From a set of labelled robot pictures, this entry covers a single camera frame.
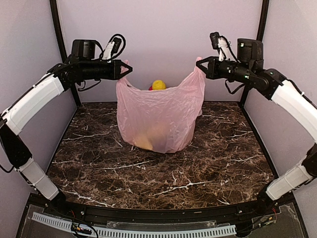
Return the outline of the pink plastic bag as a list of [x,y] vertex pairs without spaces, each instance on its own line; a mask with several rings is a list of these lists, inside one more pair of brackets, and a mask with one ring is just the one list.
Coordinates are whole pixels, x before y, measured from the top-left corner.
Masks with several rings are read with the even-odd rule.
[[116,83],[117,126],[122,139],[159,153],[183,150],[192,140],[202,114],[205,76],[194,70],[176,87],[140,90],[126,77]]

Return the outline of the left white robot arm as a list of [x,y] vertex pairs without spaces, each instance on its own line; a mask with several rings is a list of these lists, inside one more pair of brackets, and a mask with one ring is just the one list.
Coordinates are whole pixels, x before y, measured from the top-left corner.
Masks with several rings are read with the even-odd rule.
[[51,201],[51,209],[59,216],[66,216],[70,212],[70,206],[62,199],[63,193],[33,159],[19,135],[43,107],[75,83],[97,79],[119,80],[132,70],[131,66],[119,59],[60,63],[48,70],[22,97],[2,112],[0,143],[9,162],[31,186]]

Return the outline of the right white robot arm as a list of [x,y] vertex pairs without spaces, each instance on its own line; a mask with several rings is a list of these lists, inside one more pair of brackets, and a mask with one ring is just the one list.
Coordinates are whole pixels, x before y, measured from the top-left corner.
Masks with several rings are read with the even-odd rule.
[[[269,101],[284,109],[313,139],[317,140],[317,108],[300,92],[292,80],[276,69],[264,69],[262,60],[237,62],[208,57],[198,60],[196,66],[207,79],[224,78],[237,81],[256,89]],[[317,146],[313,145],[305,158],[279,178],[270,182],[253,203],[253,211],[263,215],[272,207],[272,202],[290,191],[309,183],[317,177]]]

